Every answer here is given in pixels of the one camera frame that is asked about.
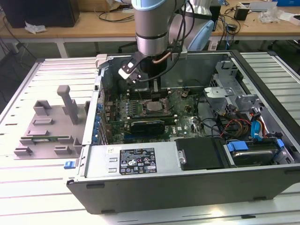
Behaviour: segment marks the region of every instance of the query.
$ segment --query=white label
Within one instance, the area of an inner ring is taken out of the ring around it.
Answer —
[[[49,139],[33,139],[33,142],[49,142]]]
[[[107,154],[119,153],[120,150],[121,147],[107,147],[106,153]]]
[[[156,166],[154,166],[154,165],[145,166],[145,169],[147,169],[147,170],[151,170],[151,169],[155,169],[155,168],[156,168]]]

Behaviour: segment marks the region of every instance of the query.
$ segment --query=motherboard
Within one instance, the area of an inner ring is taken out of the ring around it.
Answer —
[[[206,136],[196,118],[198,95],[173,90],[158,101],[132,100],[119,95],[105,102],[106,133],[109,144],[168,142],[178,138]]]

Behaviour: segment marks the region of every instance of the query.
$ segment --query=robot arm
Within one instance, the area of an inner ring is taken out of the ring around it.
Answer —
[[[185,45],[192,47],[189,50],[201,50],[203,44],[199,43],[208,41],[213,28],[212,21],[207,24],[211,17],[210,0],[190,0],[189,3],[186,0],[118,1],[131,2],[135,13],[138,52],[119,70],[119,74],[129,82],[135,83],[140,80],[141,76],[136,69],[138,65],[143,72],[148,74],[150,80],[154,80],[154,77],[163,73],[166,70],[166,59],[174,52],[175,47],[178,47],[176,44],[180,42],[182,44],[185,42]],[[183,15],[175,15],[180,8],[183,9]],[[184,31],[187,33],[187,30],[190,32],[186,37]],[[169,43],[173,46],[168,51]]]

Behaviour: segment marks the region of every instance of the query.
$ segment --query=floor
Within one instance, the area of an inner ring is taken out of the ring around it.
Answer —
[[[240,41],[238,44],[233,44],[232,49],[240,52],[257,52],[261,46],[260,41]],[[262,51],[268,51],[268,41]],[[117,53],[119,45],[126,44],[125,42],[105,42],[99,43],[101,53]],[[24,77],[27,75],[30,67],[35,60],[24,51],[21,45],[18,45],[19,53],[12,55],[11,53],[0,61],[0,112],[5,108],[7,102],[18,89]],[[53,43],[32,43],[27,48],[37,58],[59,58],[60,54]],[[92,57],[96,56],[94,43],[67,43],[66,48],[70,57]],[[225,49],[225,44],[222,43],[220,50]],[[273,50],[295,71],[300,68],[300,54],[296,53],[297,47],[287,41],[278,41]],[[136,47],[131,46],[123,50],[124,53],[132,53],[136,51]]]

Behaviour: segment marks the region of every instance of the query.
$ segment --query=green circuit board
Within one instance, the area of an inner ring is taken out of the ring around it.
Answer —
[[[195,117],[197,95],[182,97],[184,90],[175,90],[166,98],[160,99],[163,109],[149,111],[146,108],[150,99],[129,100],[120,96],[113,103],[106,115],[109,114],[107,124],[111,133],[110,144],[123,143],[149,143],[174,141],[177,138],[190,138],[206,136],[199,121]],[[136,137],[126,129],[128,123],[143,120],[162,120],[165,122],[165,132],[161,135],[145,135]]]

